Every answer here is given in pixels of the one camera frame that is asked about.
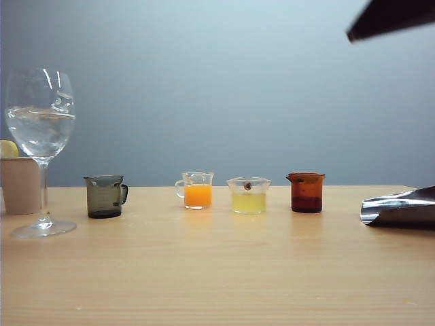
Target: amber glass beaker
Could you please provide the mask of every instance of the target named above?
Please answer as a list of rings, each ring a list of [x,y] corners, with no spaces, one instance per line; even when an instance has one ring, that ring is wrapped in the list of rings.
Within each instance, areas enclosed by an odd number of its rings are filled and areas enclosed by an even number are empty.
[[[321,212],[321,197],[325,175],[315,172],[290,173],[285,177],[292,183],[292,211]]]

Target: gray wall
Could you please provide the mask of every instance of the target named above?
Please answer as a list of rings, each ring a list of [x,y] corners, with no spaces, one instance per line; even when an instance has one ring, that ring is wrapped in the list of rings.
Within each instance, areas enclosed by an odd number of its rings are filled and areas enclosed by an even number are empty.
[[[351,45],[365,3],[3,0],[2,81],[20,65],[70,75],[77,124],[50,185],[185,170],[433,185],[435,25]]]

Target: glass handle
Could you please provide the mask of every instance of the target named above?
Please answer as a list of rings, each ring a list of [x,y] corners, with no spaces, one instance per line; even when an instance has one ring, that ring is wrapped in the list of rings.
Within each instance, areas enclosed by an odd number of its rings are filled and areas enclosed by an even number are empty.
[[[128,185],[121,185],[121,205],[125,204],[128,195]]]
[[[184,199],[184,180],[178,180],[175,182],[175,193],[177,196]]]

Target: glass beaker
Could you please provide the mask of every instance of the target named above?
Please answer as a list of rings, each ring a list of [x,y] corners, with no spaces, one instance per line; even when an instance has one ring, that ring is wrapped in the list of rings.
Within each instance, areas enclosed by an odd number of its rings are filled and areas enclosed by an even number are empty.
[[[175,182],[175,193],[184,199],[187,209],[205,209],[211,206],[213,172],[185,172],[183,179]]]
[[[324,174],[295,172],[289,173],[285,178],[292,183],[292,211],[299,213],[321,212]]]
[[[262,177],[237,177],[226,181],[231,189],[232,210],[261,213],[266,210],[266,190],[272,181]]]
[[[87,189],[88,216],[105,219],[121,215],[121,206],[127,201],[128,186],[122,184],[122,175],[84,177]]]

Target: lemon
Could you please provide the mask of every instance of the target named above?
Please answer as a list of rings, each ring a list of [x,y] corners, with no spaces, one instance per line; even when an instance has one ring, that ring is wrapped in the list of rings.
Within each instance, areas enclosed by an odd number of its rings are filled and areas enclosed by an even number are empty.
[[[1,149],[0,149],[1,158],[16,158],[18,156],[18,148],[13,141],[0,139],[0,143],[1,143]]]

